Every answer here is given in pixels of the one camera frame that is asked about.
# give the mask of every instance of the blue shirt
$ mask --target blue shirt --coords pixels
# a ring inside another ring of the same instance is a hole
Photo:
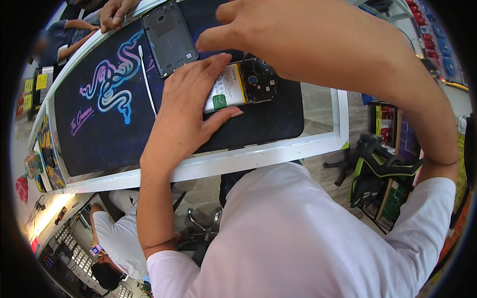
[[[63,45],[70,47],[73,43],[73,35],[76,28],[65,29],[68,20],[61,20],[52,24],[48,30],[44,30],[47,47],[40,56],[41,67],[53,66],[58,62],[58,49]]]

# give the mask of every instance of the fingernail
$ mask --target fingernail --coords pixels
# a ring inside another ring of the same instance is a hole
[[[230,116],[230,117],[233,118],[233,117],[240,116],[242,114],[243,114],[243,111],[238,111],[238,112],[233,113],[232,116]]]

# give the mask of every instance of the man in white t-shirt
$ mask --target man in white t-shirt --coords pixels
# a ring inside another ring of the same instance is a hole
[[[91,247],[99,244],[105,252],[91,270],[105,289],[115,289],[124,275],[142,279],[147,274],[146,259],[137,238],[138,196],[139,192],[132,190],[115,190],[109,193],[110,201],[125,213],[117,222],[112,220],[101,205],[93,204],[91,207]]]
[[[175,251],[170,176],[242,111],[227,107],[202,118],[230,54],[182,66],[165,82],[140,159],[137,231],[154,296],[414,297],[444,244],[459,155],[450,103],[402,33],[337,0],[235,0],[220,5],[216,18],[224,25],[199,36],[199,51],[246,51],[282,78],[393,104],[413,125],[425,159],[418,186],[385,238],[335,203],[305,167],[258,168],[230,190],[219,234],[199,268]],[[101,21],[103,27],[108,19]]]

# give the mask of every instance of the black hair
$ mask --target black hair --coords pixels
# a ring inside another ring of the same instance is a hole
[[[98,280],[99,285],[111,291],[118,287],[119,281],[123,276],[108,263],[96,263],[91,266],[91,271],[96,280]]]

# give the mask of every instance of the smartphone on desk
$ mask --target smartphone on desk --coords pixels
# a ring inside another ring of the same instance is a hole
[[[176,0],[169,0],[141,18],[146,40],[160,78],[199,58]]]

